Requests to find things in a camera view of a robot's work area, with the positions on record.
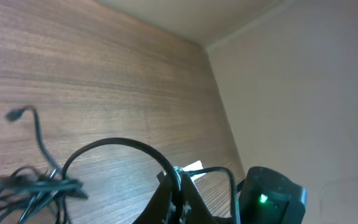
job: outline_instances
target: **bundled cable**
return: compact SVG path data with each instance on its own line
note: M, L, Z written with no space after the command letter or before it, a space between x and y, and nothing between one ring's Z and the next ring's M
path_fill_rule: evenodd
M71 223L67 212L65 199L67 197L88 198L81 189L83 184L67 176L70 164L82 153L106 144L120 144L141 150L153 157L165 170L172 180L172 203L176 206L173 219L178 221L182 210L180 178L171 163L156 149L142 142L125 138L108 138L93 142L82 147L69 157L61 169L52 155L47 151L42 141L39 115L35 107L25 106L10 111L6 118L15 121L21 118L26 110L31 110L34 116L35 134L40 151L50 166L54 169L51 174L43 174L35 167L27 166L17 169L9 177L0 179L0 223L12 212L22 210L17 223L24 223L37 214L41 209L48 208L56 217L55 224ZM29 174L20 174L29 170Z

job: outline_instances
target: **wood grain surface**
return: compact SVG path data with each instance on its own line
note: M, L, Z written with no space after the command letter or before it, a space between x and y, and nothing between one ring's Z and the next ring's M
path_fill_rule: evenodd
M244 177L204 50L93 1L0 0L0 175L24 165L48 169L31 115L4 119L23 105L38 107L59 164L85 144L125 137L157 148L173 165L201 160ZM69 170L90 196L69 201L74 223L130 223L161 170L128 147L87 152ZM196 184L214 215L229 215L224 175ZM45 212L29 223L54 220Z

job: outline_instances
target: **cable connector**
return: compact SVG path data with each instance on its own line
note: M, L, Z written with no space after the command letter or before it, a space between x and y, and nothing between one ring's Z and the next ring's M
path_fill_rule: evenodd
M16 121L22 118L25 109L13 109L5 115L8 121Z

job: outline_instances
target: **black device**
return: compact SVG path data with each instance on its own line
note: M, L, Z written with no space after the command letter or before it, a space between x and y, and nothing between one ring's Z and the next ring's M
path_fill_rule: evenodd
M134 223L300 224L305 215L306 190L274 170L253 167L249 169L247 177L236 186L232 172L225 167L183 171L174 168L153 147L132 139L107 138L92 142L74 152L63 168L60 168L42 141L39 115L35 107L25 106L12 110L6 118L15 121L26 110L33 113L37 143L54 171L43 174L35 167L26 166L17 169L10 176L0 177L0 223L16 210L22 210L17 223L25 223L41 209L49 209L55 215L55 224L71 223L65 199L87 199L88 196L82 189L83 184L67 175L68 168L82 153L107 144L120 144L141 150L153 157L166 173L158 175L160 185ZM29 170L30 173L22 174L23 170ZM190 179L192 175L216 171L229 177L231 218L212 216Z

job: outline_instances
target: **green led indicator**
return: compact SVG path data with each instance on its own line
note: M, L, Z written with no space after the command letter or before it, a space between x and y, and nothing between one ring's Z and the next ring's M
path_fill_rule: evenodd
M265 202L267 201L267 196L264 195L264 194L260 195L259 201L260 201L261 203L265 203Z

